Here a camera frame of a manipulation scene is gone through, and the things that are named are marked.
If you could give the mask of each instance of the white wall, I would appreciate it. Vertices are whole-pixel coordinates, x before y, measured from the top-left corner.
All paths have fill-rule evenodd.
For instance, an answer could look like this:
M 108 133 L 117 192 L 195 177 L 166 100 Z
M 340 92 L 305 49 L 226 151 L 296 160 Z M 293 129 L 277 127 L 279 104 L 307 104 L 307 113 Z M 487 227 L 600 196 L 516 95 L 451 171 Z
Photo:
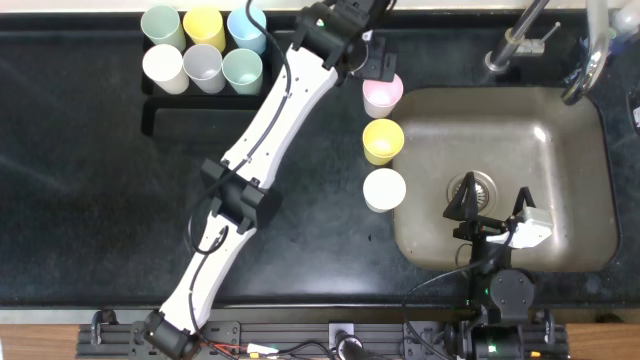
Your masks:
M 296 10 L 317 0 L 255 0 L 263 9 Z M 619 8 L 628 0 L 608 1 Z M 244 0 L 0 0 L 0 12 L 96 12 L 144 11 L 153 5 L 171 5 L 186 10 L 194 5 L 214 4 L 221 10 L 235 9 Z M 514 9 L 531 0 L 398 0 L 398 9 Z M 584 8 L 585 0 L 551 0 L 547 9 Z

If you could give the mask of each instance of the stainless steel sink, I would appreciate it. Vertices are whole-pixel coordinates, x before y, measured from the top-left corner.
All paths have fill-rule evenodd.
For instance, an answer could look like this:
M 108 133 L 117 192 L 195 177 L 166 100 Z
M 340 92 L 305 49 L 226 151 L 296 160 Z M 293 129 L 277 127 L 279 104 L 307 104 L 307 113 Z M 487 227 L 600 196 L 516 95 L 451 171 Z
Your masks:
M 582 99 L 568 107 L 561 89 L 444 88 L 413 91 L 393 112 L 405 145 L 393 160 L 407 196 L 395 210 L 398 246 L 430 269 L 455 267 L 457 223 L 442 217 L 458 181 L 475 171 L 482 215 L 506 219 L 528 186 L 551 212 L 551 238 L 514 250 L 513 266 L 596 271 L 618 246 L 600 116 Z M 469 261 L 465 246 L 459 261 Z

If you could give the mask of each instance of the faucet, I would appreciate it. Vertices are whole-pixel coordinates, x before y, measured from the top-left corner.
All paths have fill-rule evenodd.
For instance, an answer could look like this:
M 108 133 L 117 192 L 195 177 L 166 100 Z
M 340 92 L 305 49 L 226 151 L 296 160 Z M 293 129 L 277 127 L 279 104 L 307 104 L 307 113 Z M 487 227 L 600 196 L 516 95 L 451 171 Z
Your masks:
M 513 28 L 507 29 L 495 51 L 487 53 L 484 63 L 494 73 L 502 73 L 509 67 L 512 56 L 542 55 L 544 42 L 559 27 L 556 26 L 542 40 L 527 40 L 525 34 L 540 15 L 549 0 L 533 0 Z M 576 77 L 561 95 L 562 102 L 573 105 L 595 85 L 609 54 L 609 13 L 606 0 L 586 0 L 589 23 L 589 54 Z

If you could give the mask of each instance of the drain strainer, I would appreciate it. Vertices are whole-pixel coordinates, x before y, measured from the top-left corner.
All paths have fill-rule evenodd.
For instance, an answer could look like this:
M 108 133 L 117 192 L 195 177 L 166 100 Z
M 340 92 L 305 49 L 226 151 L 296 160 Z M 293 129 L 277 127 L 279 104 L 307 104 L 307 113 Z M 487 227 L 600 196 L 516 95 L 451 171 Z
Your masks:
M 485 215 L 493 210 L 494 205 L 497 202 L 498 192 L 496 186 L 489 176 L 479 171 L 474 171 L 473 174 L 476 178 L 476 194 L 478 200 L 478 213 Z M 460 190 L 462 181 L 466 174 L 460 174 L 454 177 L 447 188 L 447 201 L 451 202 L 455 194 Z

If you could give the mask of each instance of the blue cup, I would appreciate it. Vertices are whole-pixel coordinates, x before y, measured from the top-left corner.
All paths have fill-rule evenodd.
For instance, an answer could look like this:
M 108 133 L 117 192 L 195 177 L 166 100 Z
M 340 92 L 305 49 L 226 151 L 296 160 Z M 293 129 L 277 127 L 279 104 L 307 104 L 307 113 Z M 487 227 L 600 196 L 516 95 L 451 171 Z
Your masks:
M 249 8 L 251 17 L 260 24 L 263 28 L 267 28 L 267 17 L 262 10 L 255 6 Z M 262 54 L 267 47 L 267 38 L 253 26 L 247 18 L 245 7 L 235 9 L 229 14 L 227 19 L 227 27 L 229 33 L 235 40 L 238 47 L 253 50 L 258 55 Z

